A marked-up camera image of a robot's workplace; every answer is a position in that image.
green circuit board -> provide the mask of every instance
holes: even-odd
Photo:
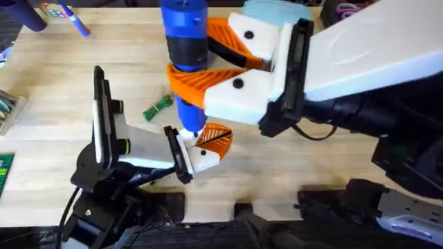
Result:
[[[0,155],[0,197],[3,191],[3,187],[6,184],[6,178],[8,177],[9,169],[12,165],[14,154]]]

pen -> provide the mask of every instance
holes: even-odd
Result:
[[[87,37],[90,34],[89,29],[87,29],[84,26],[82,21],[80,21],[80,19],[78,19],[78,17],[68,8],[68,6],[66,6],[64,3],[60,3],[60,6],[63,8],[63,10],[68,15],[69,19],[72,21],[74,26],[78,29],[78,31],[80,31],[80,33],[84,37]]]

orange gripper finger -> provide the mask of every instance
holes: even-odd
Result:
[[[244,69],[222,69],[186,73],[176,69],[171,63],[166,68],[172,91],[181,99],[200,109],[204,109],[204,96],[207,88],[244,71]]]
[[[218,153],[221,160],[228,153],[233,137],[228,127],[209,122],[206,123],[195,146]]]
[[[260,68],[263,64],[262,59],[255,57],[249,51],[249,49],[240,41],[232,28],[228,25],[228,19],[223,17],[209,17],[208,18],[208,36],[212,37],[215,41],[219,42],[223,46],[231,49],[234,53],[241,55],[245,60],[244,63],[239,65],[233,62],[235,58],[231,56],[225,57],[227,61],[236,64],[244,68]]]

wooden surface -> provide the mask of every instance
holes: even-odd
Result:
[[[232,8],[211,9],[226,17]],[[320,9],[312,9],[317,30]],[[170,92],[165,75],[168,52],[159,9],[81,9],[91,37],[83,38],[64,19],[51,19],[41,33],[24,28],[11,58],[0,71],[0,89],[29,99],[15,125],[0,140],[0,153],[16,156],[0,199],[0,226],[56,225],[74,186],[70,177],[80,150],[91,139],[93,67],[105,70],[113,98],[125,101],[128,124],[150,131],[181,127],[176,108],[153,123],[142,112]],[[156,191],[183,190],[186,221],[227,221],[238,199],[252,201],[266,219],[297,219],[292,208],[302,187],[344,186],[367,178],[394,186],[370,162],[376,140],[339,130],[311,142],[288,130],[265,138],[257,127],[210,119],[233,129],[230,153],[219,167],[181,185],[175,176]],[[314,136],[328,126],[302,122]]]

green object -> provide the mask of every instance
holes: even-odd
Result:
[[[157,102],[153,107],[149,108],[148,110],[143,112],[143,116],[145,116],[145,119],[149,122],[152,120],[152,118],[157,115],[161,109],[165,107],[170,107],[174,101],[172,100],[172,97],[167,95],[163,97],[160,101]]]
[[[3,187],[5,186],[6,177],[8,177],[13,159],[14,154],[0,155],[0,196],[3,191]]]

